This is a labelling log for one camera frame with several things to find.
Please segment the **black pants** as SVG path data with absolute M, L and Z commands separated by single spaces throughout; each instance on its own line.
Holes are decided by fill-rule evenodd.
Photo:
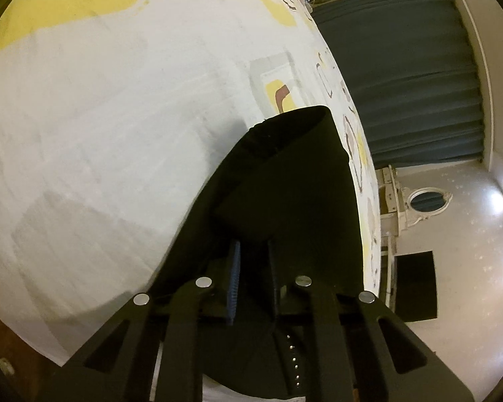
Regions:
M 350 296 L 364 285 L 349 157 L 324 106 L 268 119 L 237 142 L 194 202 L 152 292 L 166 307 L 200 277 L 223 290 L 237 280 L 234 318 L 203 318 L 202 378 L 288 399 L 279 314 L 298 275 Z

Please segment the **black flat television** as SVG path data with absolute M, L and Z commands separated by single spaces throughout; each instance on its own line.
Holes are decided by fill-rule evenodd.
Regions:
M 438 317 L 436 272 L 432 251 L 398 255 L 394 312 L 404 322 Z

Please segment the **white vanity dresser with mirror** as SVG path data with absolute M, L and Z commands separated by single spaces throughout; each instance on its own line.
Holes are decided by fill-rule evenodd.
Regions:
M 447 210 L 452 193 L 438 187 L 411 189 L 404 186 L 397 171 L 388 165 L 377 169 L 381 219 L 381 283 L 379 298 L 395 310 L 397 295 L 397 241 L 401 234 L 424 220 Z

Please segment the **white patterned bed sheet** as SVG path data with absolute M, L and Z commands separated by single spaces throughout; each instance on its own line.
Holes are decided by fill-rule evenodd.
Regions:
M 57 364 L 162 265 L 254 124 L 331 111 L 380 285 L 373 160 L 304 0 L 12 0 L 0 19 L 0 320 Z

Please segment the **dark teal curtain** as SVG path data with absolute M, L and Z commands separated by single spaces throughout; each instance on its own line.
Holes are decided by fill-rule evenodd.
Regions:
M 375 167 L 484 156 L 478 67 L 454 0 L 338 0 L 313 18 Z

